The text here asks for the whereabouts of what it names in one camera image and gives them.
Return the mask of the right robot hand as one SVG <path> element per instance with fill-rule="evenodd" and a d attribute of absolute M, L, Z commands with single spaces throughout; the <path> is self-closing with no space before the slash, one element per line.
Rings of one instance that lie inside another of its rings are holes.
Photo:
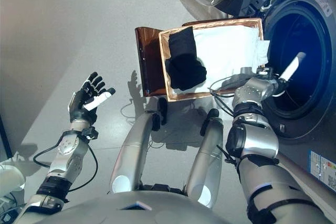
<path fill-rule="evenodd" d="M 277 90 L 272 95 L 273 97 L 279 97 L 284 94 L 285 90 L 289 85 L 289 80 L 293 76 L 293 74 L 297 71 L 300 64 L 306 57 L 306 53 L 298 52 L 297 55 L 293 58 L 291 63 L 286 67 L 284 72 L 279 76 L 276 80 L 278 84 Z"/>

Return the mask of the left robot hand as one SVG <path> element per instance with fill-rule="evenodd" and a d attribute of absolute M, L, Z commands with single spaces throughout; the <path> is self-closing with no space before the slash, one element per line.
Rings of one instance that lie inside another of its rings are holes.
<path fill-rule="evenodd" d="M 81 88 L 74 92 L 68 111 L 70 122 L 85 120 L 89 125 L 94 125 L 97 120 L 97 108 L 115 94 L 114 88 L 105 89 L 102 76 L 93 72 L 84 81 Z"/>

